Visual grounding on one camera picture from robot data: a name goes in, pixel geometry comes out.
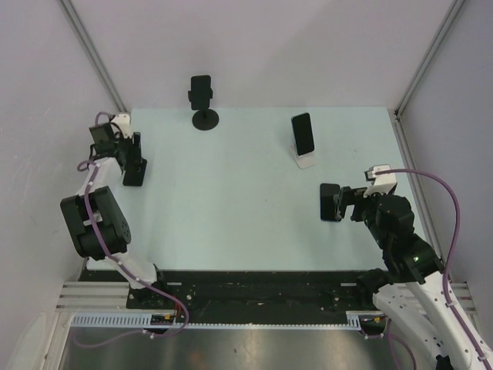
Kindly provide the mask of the black folding phone stand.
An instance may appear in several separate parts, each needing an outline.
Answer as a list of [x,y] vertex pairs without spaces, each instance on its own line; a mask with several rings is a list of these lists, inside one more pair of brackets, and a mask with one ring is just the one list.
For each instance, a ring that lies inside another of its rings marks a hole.
[[141,187],[143,185],[147,167],[147,160],[128,162],[124,170],[122,185],[125,187]]

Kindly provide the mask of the white folding phone stand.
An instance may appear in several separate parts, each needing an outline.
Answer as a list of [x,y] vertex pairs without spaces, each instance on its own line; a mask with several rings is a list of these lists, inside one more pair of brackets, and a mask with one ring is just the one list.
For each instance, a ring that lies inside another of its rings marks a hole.
[[310,152],[300,156],[297,153],[295,143],[292,143],[290,145],[290,153],[301,170],[305,170],[306,168],[312,167],[316,164],[314,152]]

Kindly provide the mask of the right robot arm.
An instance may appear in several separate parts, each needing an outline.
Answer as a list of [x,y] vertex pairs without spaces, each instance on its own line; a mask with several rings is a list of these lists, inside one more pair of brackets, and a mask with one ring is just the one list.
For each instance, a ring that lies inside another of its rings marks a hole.
[[377,308],[395,323],[436,369],[490,369],[492,350],[443,283],[445,268],[434,249],[414,232],[409,201],[393,193],[364,196],[364,188],[335,187],[330,218],[362,222],[382,251],[386,271],[361,275],[356,302]]

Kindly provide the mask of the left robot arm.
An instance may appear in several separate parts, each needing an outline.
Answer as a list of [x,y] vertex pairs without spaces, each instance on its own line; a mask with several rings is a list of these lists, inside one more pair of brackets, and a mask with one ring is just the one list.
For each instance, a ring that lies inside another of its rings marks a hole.
[[114,267],[154,308],[165,306],[170,289],[158,282],[157,267],[133,256],[130,226],[112,192],[112,185],[141,187],[147,160],[141,133],[128,123],[102,123],[89,128],[93,143],[89,158],[78,164],[87,172],[77,194],[61,200],[60,208],[75,251],[84,258]]

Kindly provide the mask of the black phone blue edge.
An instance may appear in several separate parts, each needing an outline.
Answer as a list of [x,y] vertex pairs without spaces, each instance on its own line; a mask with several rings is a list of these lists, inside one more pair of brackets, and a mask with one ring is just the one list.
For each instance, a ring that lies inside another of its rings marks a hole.
[[340,185],[322,183],[320,185],[320,219],[325,222],[340,222],[334,198],[340,193]]

